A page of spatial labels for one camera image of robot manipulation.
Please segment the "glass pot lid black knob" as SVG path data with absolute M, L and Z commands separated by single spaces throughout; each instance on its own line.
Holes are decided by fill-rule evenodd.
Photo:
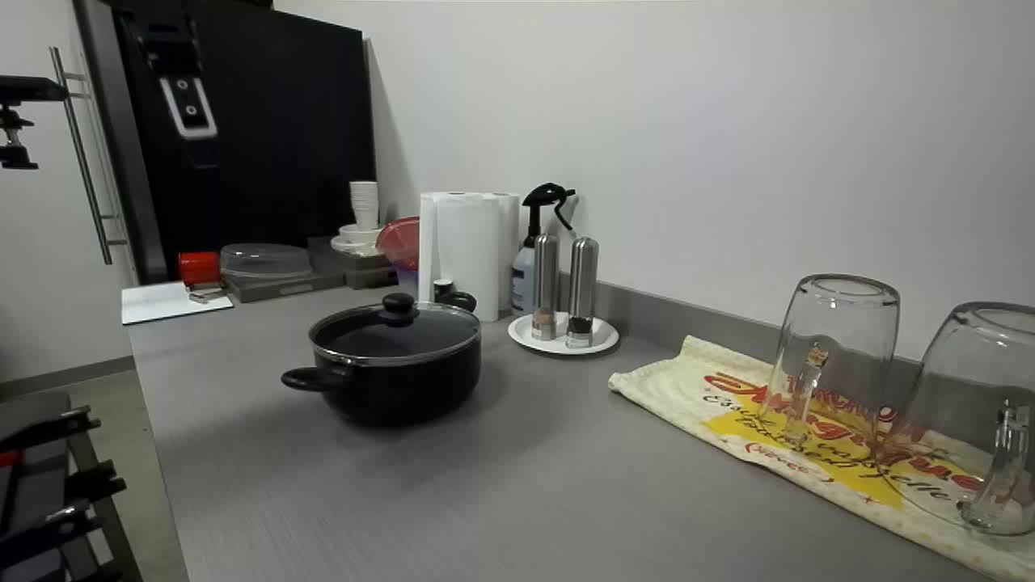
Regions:
M 480 344 L 480 317 L 461 307 L 418 307 L 411 295 L 329 312 L 309 326 L 321 357 L 348 364 L 413 364 Z

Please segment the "black cooking pot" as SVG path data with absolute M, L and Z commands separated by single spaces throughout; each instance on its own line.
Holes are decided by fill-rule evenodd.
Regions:
M 476 297 L 467 292 L 443 292 L 430 307 L 461 307 L 476 312 Z M 411 428 L 438 419 L 467 405 L 481 371 L 481 323 L 480 344 L 461 351 L 413 364 L 348 364 L 312 349 L 307 367 L 289 367 L 283 387 L 317 390 L 346 419 L 365 428 Z

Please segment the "clear lid flat container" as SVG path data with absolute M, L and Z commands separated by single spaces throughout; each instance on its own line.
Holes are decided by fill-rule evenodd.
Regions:
M 309 273 L 309 251 L 301 246 L 231 243 L 220 250 L 220 276 L 233 280 L 291 280 Z

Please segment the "white round plate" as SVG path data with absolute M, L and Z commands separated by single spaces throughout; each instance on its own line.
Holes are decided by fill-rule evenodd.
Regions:
M 584 357 L 600 357 L 600 351 L 615 349 L 622 332 L 609 319 L 594 317 L 591 331 L 577 337 L 568 331 L 568 317 L 555 312 L 555 332 L 540 337 L 532 331 L 532 317 L 521 312 L 508 323 L 508 338 L 531 349 L 531 351 L 560 357 L 560 358 L 584 358 Z

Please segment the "steel salt grinder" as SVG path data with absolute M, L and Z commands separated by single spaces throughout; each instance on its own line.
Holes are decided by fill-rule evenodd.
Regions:
M 555 236 L 537 236 L 532 243 L 532 337 L 555 338 Z

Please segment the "white paper towel roll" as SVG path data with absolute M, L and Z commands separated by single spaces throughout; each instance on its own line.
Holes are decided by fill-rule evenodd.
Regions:
M 510 227 L 508 195 L 447 195 L 432 204 L 438 276 L 476 297 L 480 319 L 501 317 Z
M 447 191 L 421 195 L 421 234 L 418 234 L 418 307 L 432 304 L 432 279 L 438 279 L 438 200 Z

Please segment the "steel pepper grinder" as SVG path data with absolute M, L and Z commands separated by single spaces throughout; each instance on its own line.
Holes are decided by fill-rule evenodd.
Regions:
M 577 349 L 591 344 L 594 276 L 597 243 L 591 236 L 578 236 L 568 259 L 568 344 Z

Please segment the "white cup stack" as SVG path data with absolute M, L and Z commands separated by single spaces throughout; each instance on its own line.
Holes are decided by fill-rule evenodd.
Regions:
M 375 180 L 353 180 L 348 185 L 348 207 L 353 219 L 339 227 L 339 234 L 329 239 L 337 251 L 353 256 L 375 256 L 378 234 L 383 234 L 383 200 Z

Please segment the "grey tray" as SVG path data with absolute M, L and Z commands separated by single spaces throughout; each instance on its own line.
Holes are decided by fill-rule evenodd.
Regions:
M 301 250 L 309 251 L 312 273 L 291 280 L 233 280 L 223 279 L 238 304 L 309 295 L 325 288 L 384 288 L 393 280 L 392 264 L 383 256 L 360 259 L 337 251 L 329 239 L 307 239 Z

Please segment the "upturned wine glass left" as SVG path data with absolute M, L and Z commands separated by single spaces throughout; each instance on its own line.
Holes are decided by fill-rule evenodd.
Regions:
M 871 439 L 876 384 L 899 338 L 899 292 L 864 276 L 804 276 L 786 307 L 764 419 L 803 450 L 825 428 Z

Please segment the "upturned wine glass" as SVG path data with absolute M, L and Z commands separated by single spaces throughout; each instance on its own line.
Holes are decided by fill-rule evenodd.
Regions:
M 786 307 L 764 419 L 803 450 L 825 428 L 871 439 L 876 384 L 899 338 L 899 292 L 864 276 L 804 276 Z
M 912 500 L 990 537 L 1035 530 L 1035 310 L 957 304 L 929 344 L 884 451 Z

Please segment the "white paper sheet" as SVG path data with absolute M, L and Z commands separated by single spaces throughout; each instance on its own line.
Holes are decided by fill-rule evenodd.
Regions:
M 231 310 L 233 300 L 226 295 L 198 297 L 185 280 L 141 284 L 126 288 L 118 295 L 118 323 L 138 326 L 156 319 L 177 319 L 195 312 Z

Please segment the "upturned wine glass right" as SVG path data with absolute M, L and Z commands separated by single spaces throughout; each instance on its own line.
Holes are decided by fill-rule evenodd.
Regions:
M 990 537 L 1035 530 L 1035 310 L 957 304 L 929 344 L 884 451 L 912 500 Z

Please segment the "printed yellow dish towel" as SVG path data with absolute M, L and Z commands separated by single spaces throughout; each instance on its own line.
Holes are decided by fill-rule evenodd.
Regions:
M 684 337 L 674 358 L 615 371 L 609 384 L 702 442 L 770 469 L 786 482 L 953 564 L 1006 582 L 1035 582 L 1035 537 L 990 537 L 965 523 L 957 503 L 983 484 L 990 457 L 929 429 L 892 467 L 876 469 L 868 445 L 838 419 L 791 451 L 779 428 L 760 419 L 770 364 L 729 346 Z

